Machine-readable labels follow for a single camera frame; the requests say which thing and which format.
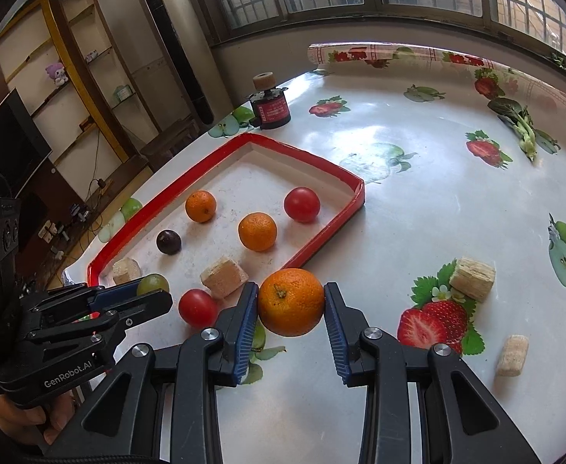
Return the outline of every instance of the small orange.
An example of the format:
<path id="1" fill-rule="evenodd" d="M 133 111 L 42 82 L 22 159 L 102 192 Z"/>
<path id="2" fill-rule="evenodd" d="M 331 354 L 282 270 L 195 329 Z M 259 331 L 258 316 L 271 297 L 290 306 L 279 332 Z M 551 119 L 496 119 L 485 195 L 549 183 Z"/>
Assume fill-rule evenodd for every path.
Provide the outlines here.
<path id="1" fill-rule="evenodd" d="M 302 268 L 284 268 L 269 275 L 257 294 L 262 324 L 281 336 L 309 333 L 324 313 L 324 288 Z"/>
<path id="2" fill-rule="evenodd" d="M 188 196 L 184 207 L 191 220 L 204 223 L 214 216 L 216 199 L 212 193 L 206 190 L 197 190 Z"/>
<path id="3" fill-rule="evenodd" d="M 266 213 L 251 213 L 242 218 L 238 235 L 245 248 L 251 251 L 265 251 L 277 240 L 277 224 Z"/>

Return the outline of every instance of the tomato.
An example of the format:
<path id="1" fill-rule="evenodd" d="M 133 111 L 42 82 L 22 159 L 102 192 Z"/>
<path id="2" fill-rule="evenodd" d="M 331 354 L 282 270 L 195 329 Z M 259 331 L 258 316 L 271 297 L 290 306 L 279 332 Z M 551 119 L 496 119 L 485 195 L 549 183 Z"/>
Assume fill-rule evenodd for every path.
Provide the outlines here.
<path id="1" fill-rule="evenodd" d="M 319 213 L 319 197 L 312 189 L 298 187 L 287 194 L 283 207 L 292 220 L 309 223 Z"/>
<path id="2" fill-rule="evenodd" d="M 208 328 L 214 325 L 219 307 L 203 290 L 188 290 L 180 298 L 178 311 L 184 321 L 193 328 Z"/>

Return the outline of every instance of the purple stuffed toy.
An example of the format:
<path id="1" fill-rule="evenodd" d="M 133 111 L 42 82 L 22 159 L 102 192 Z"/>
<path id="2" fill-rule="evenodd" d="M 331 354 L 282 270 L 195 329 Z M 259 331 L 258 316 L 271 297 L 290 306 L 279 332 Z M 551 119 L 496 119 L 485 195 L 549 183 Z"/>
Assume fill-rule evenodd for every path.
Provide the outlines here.
<path id="1" fill-rule="evenodd" d="M 45 68 L 45 71 L 58 87 L 68 82 L 68 75 L 62 63 L 50 64 Z"/>

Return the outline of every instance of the red label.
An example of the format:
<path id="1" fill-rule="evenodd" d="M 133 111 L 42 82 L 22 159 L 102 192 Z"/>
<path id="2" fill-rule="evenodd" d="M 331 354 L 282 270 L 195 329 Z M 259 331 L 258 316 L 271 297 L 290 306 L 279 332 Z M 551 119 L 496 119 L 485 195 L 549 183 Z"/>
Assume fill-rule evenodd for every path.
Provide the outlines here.
<path id="1" fill-rule="evenodd" d="M 262 122 L 278 122 L 289 115 L 285 96 L 257 105 L 259 118 Z"/>

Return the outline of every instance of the dark purple grape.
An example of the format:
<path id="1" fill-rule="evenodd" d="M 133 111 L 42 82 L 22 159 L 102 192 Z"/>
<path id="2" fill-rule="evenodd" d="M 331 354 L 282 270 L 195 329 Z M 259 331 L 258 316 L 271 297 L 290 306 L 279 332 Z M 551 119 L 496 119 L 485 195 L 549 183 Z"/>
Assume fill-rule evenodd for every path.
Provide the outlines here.
<path id="1" fill-rule="evenodd" d="M 156 236 L 156 247 L 161 253 L 175 255 L 182 249 L 182 239 L 173 230 L 163 230 Z"/>

